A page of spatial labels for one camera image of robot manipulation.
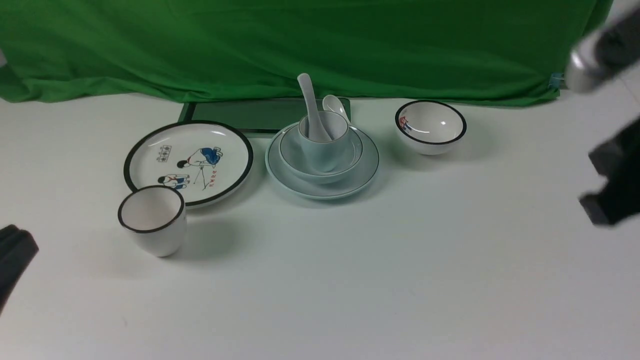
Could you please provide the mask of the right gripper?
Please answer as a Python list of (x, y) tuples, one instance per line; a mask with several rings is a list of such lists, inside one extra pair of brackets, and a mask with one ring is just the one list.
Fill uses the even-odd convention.
[(595, 171), (606, 179), (599, 191), (584, 193), (579, 203), (596, 227), (615, 227), (640, 214), (640, 119), (589, 152)]

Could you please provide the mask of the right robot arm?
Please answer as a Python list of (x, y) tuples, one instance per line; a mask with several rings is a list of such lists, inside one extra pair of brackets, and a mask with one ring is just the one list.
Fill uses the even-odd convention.
[[(613, 16), (571, 50), (567, 88), (578, 94), (596, 91), (638, 65), (640, 6)], [(595, 171), (605, 178), (599, 191), (584, 193), (579, 203), (596, 227), (612, 228), (640, 213), (640, 121), (630, 121), (589, 152)]]

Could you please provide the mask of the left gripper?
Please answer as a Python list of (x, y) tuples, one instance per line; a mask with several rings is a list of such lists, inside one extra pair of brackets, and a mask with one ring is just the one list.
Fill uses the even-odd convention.
[(38, 252), (38, 244), (29, 231), (14, 224), (0, 230), (0, 312)]

